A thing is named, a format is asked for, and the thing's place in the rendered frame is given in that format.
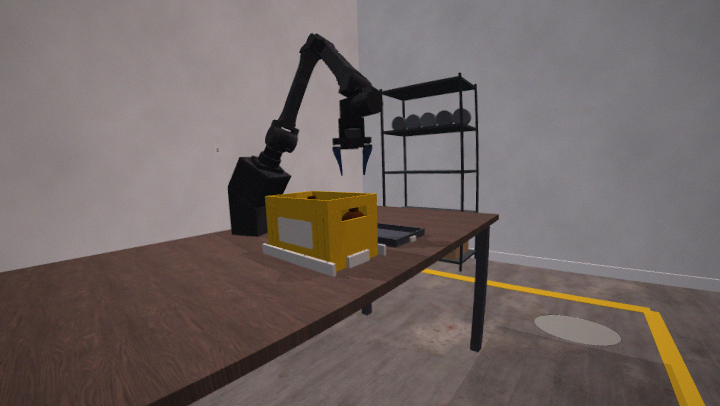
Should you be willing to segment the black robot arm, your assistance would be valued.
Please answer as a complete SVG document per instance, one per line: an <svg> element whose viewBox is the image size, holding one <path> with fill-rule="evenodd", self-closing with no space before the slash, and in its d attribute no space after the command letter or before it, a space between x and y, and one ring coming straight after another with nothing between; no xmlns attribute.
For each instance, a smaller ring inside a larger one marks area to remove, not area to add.
<svg viewBox="0 0 720 406"><path fill-rule="evenodd" d="M284 152L293 152L297 145L299 133L299 129L295 128L297 114L312 71L320 59L335 75L337 84L340 86L338 93L347 97L339 101L339 138L365 137L364 118L362 117L381 112L383 108L382 92L371 86L371 82L347 62L339 51L335 50L335 46L330 44L333 43L317 33L315 35L311 33L307 42L301 47L299 66L283 111L278 120L272 121L271 127L267 131L265 137L267 145L264 151L260 153L259 157L252 156L250 159L258 169L283 174L284 170L278 166L280 158ZM291 131L286 131L281 127Z"/></svg>

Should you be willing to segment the yellow divided crate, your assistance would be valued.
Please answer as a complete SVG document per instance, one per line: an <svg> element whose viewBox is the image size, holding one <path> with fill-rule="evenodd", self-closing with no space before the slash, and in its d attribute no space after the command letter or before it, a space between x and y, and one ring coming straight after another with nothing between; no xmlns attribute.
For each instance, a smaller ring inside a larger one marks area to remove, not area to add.
<svg viewBox="0 0 720 406"><path fill-rule="evenodd" d="M335 263L336 272L347 268L347 256L378 255L375 193L308 191L265 196L265 204L269 245ZM365 216L342 221L357 207Z"/></svg>

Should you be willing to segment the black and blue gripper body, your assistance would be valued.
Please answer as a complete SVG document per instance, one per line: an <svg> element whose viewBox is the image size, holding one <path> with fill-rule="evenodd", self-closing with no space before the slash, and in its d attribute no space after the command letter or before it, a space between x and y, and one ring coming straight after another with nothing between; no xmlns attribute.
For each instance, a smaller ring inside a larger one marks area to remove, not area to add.
<svg viewBox="0 0 720 406"><path fill-rule="evenodd" d="M333 145L340 145L335 143L342 143L341 147L333 147L334 148L340 148L340 150L343 149L359 149L360 147L372 147L372 145L364 145L364 144L370 144L371 137L360 137L358 139L349 139L349 138L332 138L333 139ZM369 143L364 143L369 142ZM345 143L345 144L344 144Z"/></svg>

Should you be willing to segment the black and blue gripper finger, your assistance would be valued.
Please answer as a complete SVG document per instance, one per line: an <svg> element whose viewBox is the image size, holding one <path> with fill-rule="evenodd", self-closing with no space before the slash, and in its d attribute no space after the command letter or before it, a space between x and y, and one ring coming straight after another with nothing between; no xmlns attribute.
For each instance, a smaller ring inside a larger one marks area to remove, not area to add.
<svg viewBox="0 0 720 406"><path fill-rule="evenodd" d="M369 156L371 154L372 147L364 147L363 148L363 175L365 175L366 172L366 166L369 159Z"/></svg>
<svg viewBox="0 0 720 406"><path fill-rule="evenodd" d="M341 160L341 150L340 150L340 148L334 148L334 149L333 149L333 152L334 152L334 155L335 155L335 157L336 157L336 160L337 160L337 162L338 162L338 164L339 164L341 176L343 176L342 160Z"/></svg>

